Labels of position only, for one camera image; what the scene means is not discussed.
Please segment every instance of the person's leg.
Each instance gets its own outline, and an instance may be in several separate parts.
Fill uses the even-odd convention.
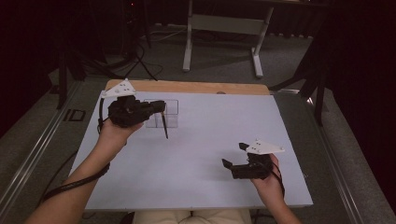
[[[197,210],[194,217],[202,217],[210,224],[251,224],[248,209]]]
[[[133,224],[178,224],[190,215],[187,210],[140,211],[134,213]]]

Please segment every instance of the black cable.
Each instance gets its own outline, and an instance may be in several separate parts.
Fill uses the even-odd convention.
[[[38,204],[35,206],[36,208],[43,202],[43,197],[44,194],[47,192],[48,188],[50,187],[50,184],[53,182],[53,180],[55,179],[55,177],[59,174],[59,172],[61,172],[61,170],[66,166],[66,164],[74,157],[76,156],[78,153],[78,150],[76,150],[75,152],[72,153],[72,155],[69,156],[69,158],[67,158],[66,161],[64,161],[64,163],[58,168],[58,170],[55,172],[55,174],[52,176],[52,178],[50,179],[48,185],[44,188],[43,193],[40,196],[40,201],[38,201]]]
[[[90,183],[90,182],[92,182],[92,181],[94,181],[96,179],[99,179],[99,177],[101,177],[102,175],[107,173],[108,168],[110,168],[110,163],[108,163],[101,171],[99,171],[95,175],[91,175],[91,176],[89,176],[87,178],[84,178],[84,179],[81,179],[79,181],[76,181],[76,182],[73,182],[73,183],[70,183],[70,184],[66,184],[66,185],[60,186],[59,188],[51,190],[50,192],[48,192],[44,196],[43,202],[46,201],[47,199],[57,195],[57,194],[60,194],[60,193],[65,192],[65,191],[68,191],[70,189],[78,188],[78,187],[83,186],[85,184],[88,184],[88,183]]]

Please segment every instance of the white bracket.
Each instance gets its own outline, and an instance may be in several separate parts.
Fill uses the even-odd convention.
[[[117,86],[114,86],[110,90],[103,91],[102,98],[128,96],[135,94],[136,90],[134,89],[128,78],[125,78],[125,80],[120,82]]]
[[[262,140],[256,140],[253,144],[247,147],[246,152],[263,155],[263,154],[270,154],[276,152],[284,152],[285,149],[283,147],[275,146]]]

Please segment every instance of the gray carpet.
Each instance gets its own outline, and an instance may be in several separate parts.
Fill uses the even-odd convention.
[[[163,35],[154,35],[160,39]],[[250,60],[249,48],[255,42],[254,37],[238,41],[210,41],[205,35],[195,34],[192,47],[191,70],[182,72],[185,37],[174,35],[161,41],[153,41],[151,49],[142,40],[145,49],[144,62],[148,69],[161,80],[261,83],[275,85],[292,77],[300,60],[304,56],[311,39],[293,37],[286,39],[268,36],[261,51],[263,79],[257,79]],[[120,75],[126,74],[131,66],[117,69]],[[130,79],[149,78],[141,65],[129,75]],[[66,109],[84,110],[87,117],[82,121],[62,121],[52,136],[40,161],[33,170],[25,187],[10,207],[4,223],[22,223],[35,209],[44,188],[52,175],[78,147],[100,90],[107,78],[92,72],[86,81],[77,83],[76,94]],[[299,89],[302,82],[289,86]],[[282,118],[287,126],[290,140],[296,151],[306,183],[314,200],[314,205],[293,209],[303,223],[350,223],[345,204],[340,197],[340,189],[329,165],[327,148],[323,145],[321,133],[325,133],[333,155],[339,160],[340,170],[344,174],[356,205],[361,211],[363,223],[396,223],[382,192],[379,190],[359,145],[339,111],[332,94],[326,91],[323,112],[324,128],[319,128],[310,118],[312,113],[299,95],[279,93],[276,95]],[[0,192],[4,192],[21,163],[29,154],[40,134],[45,130],[56,111],[57,96],[46,94],[39,102],[0,140]],[[66,164],[51,187],[58,186],[68,175],[73,159]],[[120,223],[123,213],[86,214],[80,223]],[[259,223],[274,223],[272,219],[259,219]]]

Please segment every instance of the table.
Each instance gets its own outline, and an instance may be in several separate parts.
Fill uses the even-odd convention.
[[[277,2],[300,2],[300,0],[280,0]],[[183,71],[189,72],[191,65],[191,51],[192,51],[192,40],[191,32],[192,29],[196,30],[207,30],[227,33],[237,33],[244,35],[257,35],[258,42],[256,47],[251,49],[251,57],[254,64],[256,77],[263,77],[262,64],[260,62],[260,49],[262,47],[262,41],[265,38],[265,34],[268,29],[271,16],[273,14],[274,7],[268,7],[265,12],[265,18],[263,20],[252,20],[252,19],[240,19],[240,18],[229,18],[211,15],[200,15],[192,12],[192,0],[189,1],[189,17],[187,19],[187,44],[184,53]]]
[[[106,88],[117,82],[108,82]],[[276,103],[265,86],[170,81],[132,81],[132,84],[140,100],[159,96],[163,97],[161,99],[177,98],[179,125],[177,129],[168,129],[169,139],[165,139],[163,129],[143,128],[135,133],[128,140],[128,148],[112,162],[108,174],[98,182],[87,211],[263,207],[250,181],[232,179],[231,172],[221,163],[222,158],[235,164],[247,163],[246,152],[238,148],[236,139],[250,144],[249,141],[254,141],[258,135],[266,135],[268,139],[265,140],[278,142],[286,149],[278,158],[283,169],[287,204],[313,204]],[[248,109],[263,104],[265,106],[258,107],[260,111]],[[98,105],[72,171],[95,144],[97,109]],[[237,116],[240,122],[228,122],[244,111],[246,116]]]

